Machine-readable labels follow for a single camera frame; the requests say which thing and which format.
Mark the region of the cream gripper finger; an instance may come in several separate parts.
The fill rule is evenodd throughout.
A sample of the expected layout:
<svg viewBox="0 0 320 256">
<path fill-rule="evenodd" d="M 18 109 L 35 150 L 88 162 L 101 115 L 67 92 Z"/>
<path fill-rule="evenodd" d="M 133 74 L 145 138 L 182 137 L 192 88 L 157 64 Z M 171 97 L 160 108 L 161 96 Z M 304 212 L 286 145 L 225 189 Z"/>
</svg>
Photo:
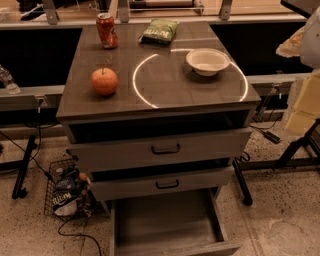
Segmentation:
<svg viewBox="0 0 320 256">
<path fill-rule="evenodd" d="M 320 117 L 320 73 L 298 78 L 289 93 L 289 116 L 286 129 L 304 135 Z"/>
<path fill-rule="evenodd" d="M 285 58 L 300 57 L 304 31 L 305 28 L 302 27 L 294 32 L 287 40 L 278 46 L 276 54 Z"/>
</svg>

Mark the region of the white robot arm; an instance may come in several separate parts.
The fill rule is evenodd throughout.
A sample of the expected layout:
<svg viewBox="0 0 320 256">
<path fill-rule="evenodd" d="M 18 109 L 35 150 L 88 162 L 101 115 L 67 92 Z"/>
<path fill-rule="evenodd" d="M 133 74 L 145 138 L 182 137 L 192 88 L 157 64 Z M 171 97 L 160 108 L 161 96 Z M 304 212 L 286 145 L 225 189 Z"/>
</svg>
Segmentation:
<svg viewBox="0 0 320 256">
<path fill-rule="evenodd" d="M 320 7 L 302 28 L 278 46 L 276 54 L 299 57 L 302 64 L 313 69 L 302 80 L 300 92 L 294 94 L 292 111 L 285 125 L 291 133 L 303 135 L 320 117 Z"/>
</svg>

